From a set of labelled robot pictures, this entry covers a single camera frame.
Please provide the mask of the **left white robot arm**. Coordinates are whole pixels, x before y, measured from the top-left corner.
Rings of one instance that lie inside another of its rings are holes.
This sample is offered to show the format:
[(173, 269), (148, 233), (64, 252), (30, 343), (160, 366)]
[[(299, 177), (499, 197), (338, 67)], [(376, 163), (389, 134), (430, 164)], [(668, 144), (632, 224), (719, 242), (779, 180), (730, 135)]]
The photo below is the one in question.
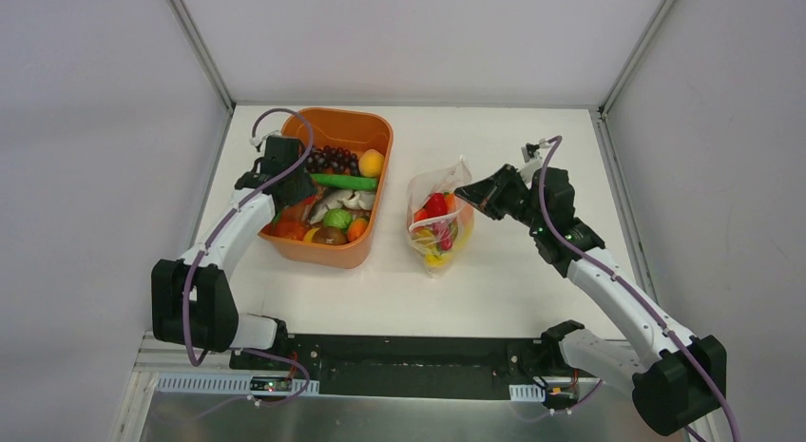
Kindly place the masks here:
[(256, 361), (274, 371), (290, 356), (290, 345), (278, 337), (280, 323), (241, 311), (229, 279), (259, 231), (316, 188), (302, 140), (268, 135), (263, 143), (263, 156), (235, 182), (228, 207), (202, 239), (179, 258), (154, 265), (152, 325), (155, 338), (189, 351), (254, 349)]

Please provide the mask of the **clear zip top bag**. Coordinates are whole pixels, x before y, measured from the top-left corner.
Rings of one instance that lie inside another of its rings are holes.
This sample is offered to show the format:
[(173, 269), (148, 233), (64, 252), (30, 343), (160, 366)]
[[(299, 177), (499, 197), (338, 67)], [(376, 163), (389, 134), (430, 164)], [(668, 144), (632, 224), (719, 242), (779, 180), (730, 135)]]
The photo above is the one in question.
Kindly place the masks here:
[(415, 175), (407, 187), (407, 243), (432, 278), (444, 275), (470, 241), (474, 210), (456, 190), (471, 182), (467, 160)]

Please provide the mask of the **yellow banana bunch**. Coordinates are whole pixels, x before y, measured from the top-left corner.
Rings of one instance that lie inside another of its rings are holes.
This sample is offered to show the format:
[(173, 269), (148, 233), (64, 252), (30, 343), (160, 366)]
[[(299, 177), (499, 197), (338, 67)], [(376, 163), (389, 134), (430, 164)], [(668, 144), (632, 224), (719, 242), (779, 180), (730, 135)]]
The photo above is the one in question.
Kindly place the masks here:
[(449, 266), (456, 256), (467, 246), (471, 229), (460, 230), (453, 240), (450, 250), (443, 250), (441, 242), (429, 228), (416, 228), (410, 234), (409, 245), (418, 253), (429, 271), (441, 270)]

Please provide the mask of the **long red toy chili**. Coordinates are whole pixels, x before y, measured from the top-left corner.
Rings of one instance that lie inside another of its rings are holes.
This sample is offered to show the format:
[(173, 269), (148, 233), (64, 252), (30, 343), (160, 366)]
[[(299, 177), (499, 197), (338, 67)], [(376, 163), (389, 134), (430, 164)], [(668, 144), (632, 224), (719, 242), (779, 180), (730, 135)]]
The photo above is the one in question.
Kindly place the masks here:
[[(424, 208), (428, 211), (430, 219), (449, 215), (445, 205), (445, 193), (446, 192), (435, 192), (427, 199)], [(442, 252), (450, 251), (453, 245), (450, 222), (447, 220), (436, 221), (432, 224), (432, 231), (439, 250)]]

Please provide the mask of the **orange toy tangerine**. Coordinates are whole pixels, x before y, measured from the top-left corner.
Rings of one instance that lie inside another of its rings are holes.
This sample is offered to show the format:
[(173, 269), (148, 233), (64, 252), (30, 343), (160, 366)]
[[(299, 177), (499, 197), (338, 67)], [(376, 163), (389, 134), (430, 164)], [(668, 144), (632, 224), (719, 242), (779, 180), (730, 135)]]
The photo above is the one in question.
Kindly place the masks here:
[(446, 192), (444, 194), (445, 205), (447, 207), (447, 213), (453, 213), (456, 211), (456, 197), (453, 192)]

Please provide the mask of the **orange toy carrot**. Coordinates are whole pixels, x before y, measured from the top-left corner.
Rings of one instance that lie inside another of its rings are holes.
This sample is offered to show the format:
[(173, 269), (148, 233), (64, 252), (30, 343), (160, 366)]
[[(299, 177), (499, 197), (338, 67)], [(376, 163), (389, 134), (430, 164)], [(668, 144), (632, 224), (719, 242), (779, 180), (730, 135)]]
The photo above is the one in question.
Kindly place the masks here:
[(429, 213), (426, 209), (421, 208), (414, 212), (413, 214), (413, 223), (425, 221), (429, 218)]

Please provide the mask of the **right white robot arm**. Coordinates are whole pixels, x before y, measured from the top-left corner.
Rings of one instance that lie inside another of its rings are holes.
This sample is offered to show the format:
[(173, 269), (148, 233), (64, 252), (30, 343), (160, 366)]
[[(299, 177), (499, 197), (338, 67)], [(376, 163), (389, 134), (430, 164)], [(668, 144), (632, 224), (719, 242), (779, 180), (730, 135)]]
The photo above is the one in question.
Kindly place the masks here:
[(698, 337), (624, 277), (604, 241), (575, 215), (575, 190), (564, 169), (545, 167), (525, 183), (506, 164), (456, 189), (458, 199), (493, 220), (511, 217), (529, 229), (541, 258), (584, 291), (630, 344), (620, 349), (568, 320), (541, 335), (541, 366), (552, 375), (581, 369), (627, 394), (660, 435), (687, 430), (721, 410), (732, 437), (737, 419), (726, 399), (727, 354), (714, 337)]

